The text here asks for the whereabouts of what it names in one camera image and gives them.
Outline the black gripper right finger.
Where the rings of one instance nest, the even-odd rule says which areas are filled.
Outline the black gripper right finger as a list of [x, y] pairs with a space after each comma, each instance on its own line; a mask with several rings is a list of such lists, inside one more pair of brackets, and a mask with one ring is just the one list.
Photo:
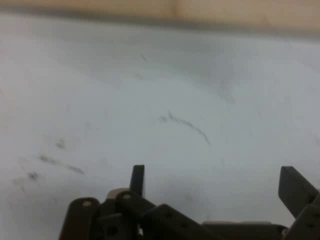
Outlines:
[[280, 169], [278, 196], [294, 217], [285, 231], [285, 240], [318, 240], [320, 238], [320, 191], [294, 167]]

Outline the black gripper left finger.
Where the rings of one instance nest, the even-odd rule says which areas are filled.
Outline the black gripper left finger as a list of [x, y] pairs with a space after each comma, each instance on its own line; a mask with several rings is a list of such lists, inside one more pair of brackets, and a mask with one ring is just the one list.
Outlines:
[[59, 235], [61, 240], [216, 240], [218, 236], [167, 204], [143, 197], [144, 165], [132, 169], [129, 189], [100, 203], [73, 200]]

